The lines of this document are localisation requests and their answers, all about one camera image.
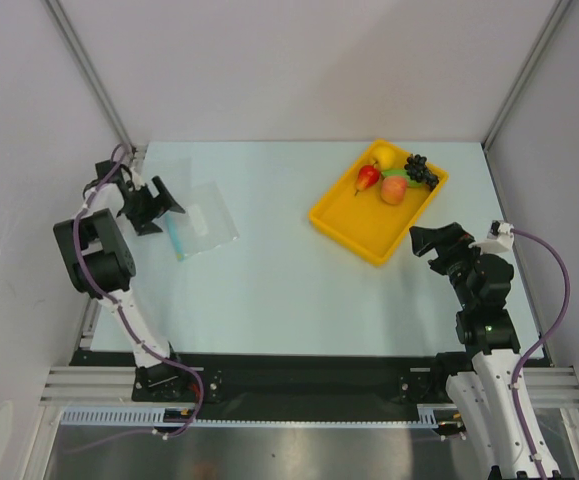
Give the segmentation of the clear zip top bag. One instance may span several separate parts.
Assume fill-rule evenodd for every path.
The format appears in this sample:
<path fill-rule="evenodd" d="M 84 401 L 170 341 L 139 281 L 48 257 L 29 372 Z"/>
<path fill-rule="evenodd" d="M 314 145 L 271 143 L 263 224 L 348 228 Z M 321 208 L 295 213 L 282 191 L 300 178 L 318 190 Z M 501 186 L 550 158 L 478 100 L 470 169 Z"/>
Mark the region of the clear zip top bag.
<path fill-rule="evenodd" d="M 160 233 L 136 240 L 135 253 L 142 260 L 151 256 L 183 262 L 239 238 L 217 183 L 196 176 L 191 158 L 147 160 L 142 173 L 147 179 L 160 177 L 185 210 L 183 214 L 165 213 L 156 220 L 156 225 L 162 229 Z"/>

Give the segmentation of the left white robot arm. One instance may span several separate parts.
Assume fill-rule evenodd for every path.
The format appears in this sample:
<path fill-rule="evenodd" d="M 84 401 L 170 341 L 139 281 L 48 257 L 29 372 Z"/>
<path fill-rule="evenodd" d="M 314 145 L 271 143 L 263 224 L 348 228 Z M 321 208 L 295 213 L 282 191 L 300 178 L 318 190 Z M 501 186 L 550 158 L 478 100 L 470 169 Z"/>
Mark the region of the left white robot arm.
<path fill-rule="evenodd" d="M 95 168 L 97 178 L 85 187 L 74 218 L 53 226 L 63 262 L 74 288 L 111 313 L 128 337 L 135 363 L 132 400 L 178 401 L 188 391 L 190 374 L 142 312 L 132 290 L 135 261 L 118 220 L 126 218 L 137 235 L 145 236 L 163 231 L 155 221 L 164 214 L 186 211 L 158 176 L 152 178 L 157 191 L 152 194 L 122 161 L 104 160 Z"/>

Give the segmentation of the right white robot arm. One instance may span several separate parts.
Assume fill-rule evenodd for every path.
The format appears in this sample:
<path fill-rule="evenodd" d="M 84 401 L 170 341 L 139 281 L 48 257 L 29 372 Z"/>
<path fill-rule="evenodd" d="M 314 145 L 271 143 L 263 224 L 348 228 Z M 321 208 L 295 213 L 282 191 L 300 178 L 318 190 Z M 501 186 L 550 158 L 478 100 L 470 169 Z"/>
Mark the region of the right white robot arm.
<path fill-rule="evenodd" d="M 511 249 L 514 228 L 495 221 L 478 242 L 458 223 L 413 226 L 412 251 L 430 251 L 432 271 L 449 279 L 460 309 L 456 332 L 463 353 L 436 357 L 432 393 L 452 401 L 488 479 L 560 479 L 562 470 L 540 430 L 525 383 L 523 352 L 506 309 L 515 275 L 502 253 Z"/>

